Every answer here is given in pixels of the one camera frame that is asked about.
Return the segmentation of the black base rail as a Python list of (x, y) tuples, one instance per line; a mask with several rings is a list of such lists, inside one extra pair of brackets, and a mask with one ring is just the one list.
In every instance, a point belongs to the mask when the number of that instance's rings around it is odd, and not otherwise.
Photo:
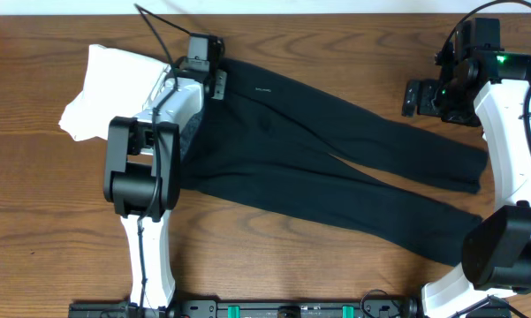
[(422, 317), (413, 298), (369, 296), (358, 302), (223, 302), (190, 300), (167, 307), (139, 309), (131, 302), (74, 303), (69, 318), (393, 318)]

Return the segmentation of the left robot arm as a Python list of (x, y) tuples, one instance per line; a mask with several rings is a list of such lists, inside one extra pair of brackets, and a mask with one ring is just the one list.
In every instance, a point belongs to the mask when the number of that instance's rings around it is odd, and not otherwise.
[(133, 277), (128, 317), (164, 317), (171, 309), (169, 218), (180, 193), (180, 162), (205, 101), (224, 97), (224, 52), (222, 38), (191, 34), (186, 56), (163, 73), (142, 111), (110, 121), (103, 194), (127, 236)]

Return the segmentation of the black pants red waistband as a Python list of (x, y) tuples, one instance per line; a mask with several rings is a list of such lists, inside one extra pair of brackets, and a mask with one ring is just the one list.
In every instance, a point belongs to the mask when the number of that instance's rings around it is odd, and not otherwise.
[(393, 122), (246, 62), (224, 59), (181, 161), (181, 185), (224, 200), (362, 231), (454, 266), (479, 216), (388, 185), (363, 167), (477, 193), (479, 149)]

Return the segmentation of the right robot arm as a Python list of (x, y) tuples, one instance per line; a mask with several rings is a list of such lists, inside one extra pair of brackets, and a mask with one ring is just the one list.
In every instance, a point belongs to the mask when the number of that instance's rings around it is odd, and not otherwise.
[(497, 19), (465, 19), (436, 54), (437, 79), (411, 80), (402, 113), (480, 126), (495, 182), (494, 213), (462, 261), (421, 290), (426, 317), (512, 317), (531, 293), (531, 56), (506, 51)]

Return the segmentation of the white folded cloth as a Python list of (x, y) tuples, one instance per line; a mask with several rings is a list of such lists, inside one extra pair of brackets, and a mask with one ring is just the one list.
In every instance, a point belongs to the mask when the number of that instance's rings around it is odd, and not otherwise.
[(65, 107), (60, 128), (75, 141), (106, 140), (110, 121), (142, 112), (169, 70), (152, 57), (91, 44), (83, 88)]

